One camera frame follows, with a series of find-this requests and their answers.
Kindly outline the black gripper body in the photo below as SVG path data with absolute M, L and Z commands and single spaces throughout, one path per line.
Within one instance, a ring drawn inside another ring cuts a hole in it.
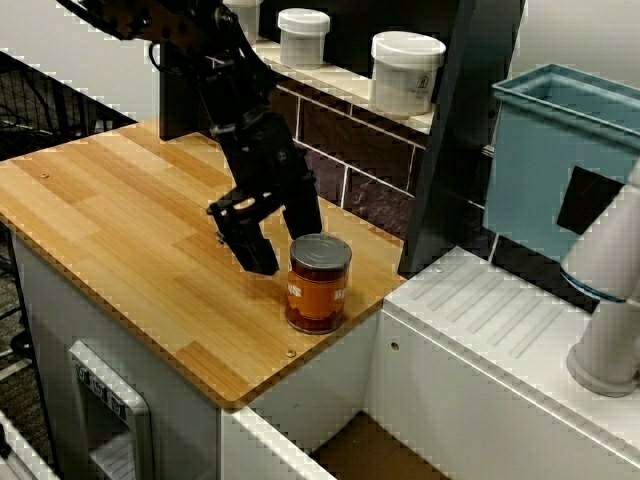
M 235 188 L 211 203 L 211 210 L 315 208 L 315 178 L 282 115 L 262 111 L 249 125 L 212 125 L 210 131 L 235 180 Z

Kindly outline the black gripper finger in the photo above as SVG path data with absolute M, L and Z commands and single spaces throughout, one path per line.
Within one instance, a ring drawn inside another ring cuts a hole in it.
M 292 239 L 322 231 L 315 176 L 306 174 L 285 189 L 283 216 Z
M 235 187 L 211 203 L 206 212 L 218 228 L 218 239 L 233 252 L 243 269 L 272 276 L 278 261 L 271 242 L 264 238 L 260 222 L 279 209 L 279 198 L 267 192 L 247 192 Z

